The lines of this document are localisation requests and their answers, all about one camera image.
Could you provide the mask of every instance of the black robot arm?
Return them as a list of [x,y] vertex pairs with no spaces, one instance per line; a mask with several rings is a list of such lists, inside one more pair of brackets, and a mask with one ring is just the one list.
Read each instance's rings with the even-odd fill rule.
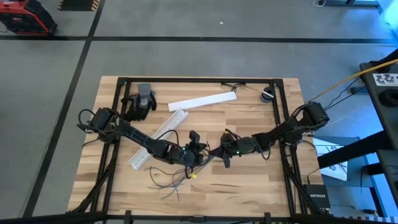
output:
[[[297,116],[301,111],[303,118],[298,120]],[[287,145],[296,144],[301,141],[304,132],[316,131],[324,127],[329,120],[320,103],[307,103],[299,106],[288,120],[267,133],[257,133],[251,137],[241,138],[226,129],[221,137],[220,147],[212,150],[210,155],[222,158],[225,167],[228,168],[229,158],[233,156],[268,151],[278,140]]]
[[126,137],[146,148],[154,158],[185,167],[200,165],[203,162],[203,155],[200,152],[207,147],[206,144],[199,143],[200,137],[194,131],[190,132],[191,142],[185,147],[166,140],[153,139],[120,119],[118,112],[109,108],[98,109],[88,124],[80,123],[77,126],[85,132],[97,133],[98,139],[108,144],[115,143],[121,136]]

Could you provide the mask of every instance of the wooden tabletop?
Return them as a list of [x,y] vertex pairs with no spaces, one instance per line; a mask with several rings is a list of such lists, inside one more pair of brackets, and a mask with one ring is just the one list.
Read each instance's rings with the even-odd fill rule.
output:
[[[112,106],[117,79],[118,77],[102,77],[94,111],[100,107]],[[230,91],[219,83],[153,82],[150,84],[156,92],[157,109],[150,111],[144,121],[131,123],[135,128],[150,136],[171,116],[172,112],[168,111],[168,103]],[[291,113],[303,104],[300,84],[296,78],[285,78],[284,84]],[[191,130],[195,130],[200,135],[201,142],[208,142],[213,149],[220,144],[220,137],[225,128],[240,136],[250,136],[275,128],[272,103],[265,104],[259,99],[259,91],[267,85],[248,83],[247,86],[250,88],[237,89],[237,100],[187,110],[188,117],[177,128],[180,144],[189,142],[188,134]],[[137,83],[133,83],[130,93],[133,94],[136,91]],[[279,91],[277,91],[277,99],[283,121]],[[96,139],[95,134],[87,134],[86,142],[94,139]],[[175,140],[174,136],[169,138],[169,141],[175,142]],[[197,179],[179,188],[179,200],[175,193],[162,199],[172,189],[148,188],[153,186],[153,183],[149,171],[144,169],[153,166],[173,173],[182,166],[168,165],[150,158],[140,170],[134,170],[128,164],[128,160],[139,148],[140,146],[136,143],[122,138],[109,204],[108,213],[110,214],[124,214],[125,210],[131,210],[135,215],[261,217],[264,216],[264,212],[270,212],[273,217],[290,216],[278,144],[272,147],[271,157],[267,161],[258,153],[233,157],[231,167],[226,169],[221,159],[215,159]],[[68,210],[77,207],[94,186],[102,149],[103,143],[99,141],[84,147]],[[306,183],[307,174],[318,168],[315,150],[311,145],[303,142],[298,145],[297,157],[303,183]],[[171,181],[170,176],[159,171],[152,173],[158,182],[166,184]],[[311,174],[310,180],[312,184],[322,184],[319,170]],[[100,205],[102,205],[103,193],[104,188],[99,196]],[[299,198],[297,196],[295,198],[295,202],[298,203]]]

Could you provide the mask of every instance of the white paper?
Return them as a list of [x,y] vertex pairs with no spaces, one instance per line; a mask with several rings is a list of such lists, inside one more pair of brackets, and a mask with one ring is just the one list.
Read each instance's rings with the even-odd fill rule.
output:
[[[335,149],[339,149],[342,147],[335,143],[322,141],[316,138],[313,138],[313,144],[317,149],[317,154],[318,154],[317,156],[322,156],[326,153],[329,153],[329,151],[331,152]],[[348,170],[347,165],[348,165],[347,162],[342,162],[341,165],[336,164],[330,167],[323,168],[321,169],[321,174],[346,181],[347,180],[346,172]]]
[[378,86],[398,86],[398,74],[373,74],[374,82]]
[[176,111],[178,109],[189,109],[203,105],[210,105],[213,103],[221,103],[229,100],[236,100],[234,91],[227,93],[220,93],[211,96],[199,97],[191,100],[184,100],[175,103],[169,103],[169,111]]

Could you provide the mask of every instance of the floor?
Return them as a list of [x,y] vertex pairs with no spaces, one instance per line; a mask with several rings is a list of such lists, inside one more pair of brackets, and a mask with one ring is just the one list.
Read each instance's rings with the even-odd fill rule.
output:
[[[56,35],[71,38],[0,37],[0,169],[5,171],[0,218],[22,215],[57,128],[62,131],[34,215],[65,212],[85,138],[76,128],[76,116],[93,107],[103,75],[295,77],[309,100],[357,72],[360,63],[395,49],[374,8],[319,8],[311,0],[102,0],[104,8],[95,21],[96,12],[58,11],[57,1],[40,2],[58,23]],[[93,21],[98,26],[92,27]],[[74,38],[87,35],[87,41]],[[127,40],[105,41],[116,36]],[[145,36],[242,38],[133,38]],[[68,92],[74,81],[75,91]],[[319,102],[327,105],[348,85]],[[67,93],[70,107],[63,126],[56,128]],[[353,96],[328,114],[331,122],[319,135],[363,138],[381,129],[368,96]]]

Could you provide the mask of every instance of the white ruler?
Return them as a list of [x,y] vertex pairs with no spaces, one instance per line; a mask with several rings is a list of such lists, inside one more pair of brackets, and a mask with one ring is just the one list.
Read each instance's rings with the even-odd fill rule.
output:
[[[156,131],[156,133],[152,136],[153,139],[158,138],[160,135],[165,133],[168,130],[176,129],[182,121],[188,116],[188,112],[185,112],[181,109],[174,112],[174,114]],[[163,135],[160,139],[167,139],[172,132],[169,132]],[[141,147],[138,152],[136,152],[131,159],[129,160],[130,165],[135,170],[138,170],[145,161],[150,158],[150,154],[148,153],[147,149]]]

